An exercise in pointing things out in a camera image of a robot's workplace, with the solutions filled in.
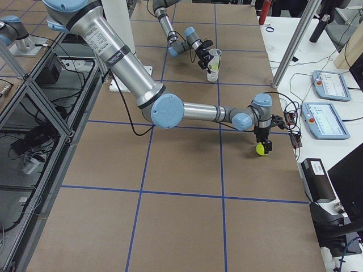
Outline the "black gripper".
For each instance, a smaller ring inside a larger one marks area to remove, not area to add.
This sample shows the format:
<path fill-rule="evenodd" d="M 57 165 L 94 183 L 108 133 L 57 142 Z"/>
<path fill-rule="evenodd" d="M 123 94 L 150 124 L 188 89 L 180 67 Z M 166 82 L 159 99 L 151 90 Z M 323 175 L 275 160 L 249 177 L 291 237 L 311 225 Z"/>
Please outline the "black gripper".
<path fill-rule="evenodd" d="M 195 50 L 195 52 L 199 58 L 198 65 L 201 67 L 202 70 L 207 70 L 209 61 L 214 58 L 214 55 L 216 53 L 215 48 L 204 49 L 200 46 Z"/>
<path fill-rule="evenodd" d="M 268 137 L 271 132 L 270 127 L 254 127 L 254 135 L 256 137 L 256 142 L 258 144 L 263 143 L 264 147 L 264 154 L 269 154 L 270 151 L 272 151 L 272 141 L 269 141 Z"/>

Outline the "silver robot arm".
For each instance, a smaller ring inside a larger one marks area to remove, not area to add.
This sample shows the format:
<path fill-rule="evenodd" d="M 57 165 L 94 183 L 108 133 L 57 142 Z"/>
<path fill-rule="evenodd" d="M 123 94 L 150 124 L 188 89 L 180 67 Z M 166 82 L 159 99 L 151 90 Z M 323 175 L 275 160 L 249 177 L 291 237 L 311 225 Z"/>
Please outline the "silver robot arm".
<path fill-rule="evenodd" d="M 170 129 L 183 119 L 229 122 L 245 131 L 254 127 L 256 151 L 264 156 L 272 149 L 268 139 L 272 126 L 272 98 L 257 94 L 246 109 L 183 102 L 156 82 L 103 16 L 99 1 L 44 1 L 48 26 L 81 36 L 108 70 L 137 99 L 144 118 L 157 127 Z"/>
<path fill-rule="evenodd" d="M 212 59 L 209 47 L 213 45 L 212 40 L 202 40 L 193 27 L 184 31 L 184 37 L 173 29 L 167 13 L 167 8 L 177 4 L 179 1 L 153 1 L 153 14 L 158 19 L 168 43 L 168 52 L 172 57 L 177 57 L 187 51 L 194 50 L 198 56 L 198 65 L 202 70 L 211 73 L 209 62 Z"/>

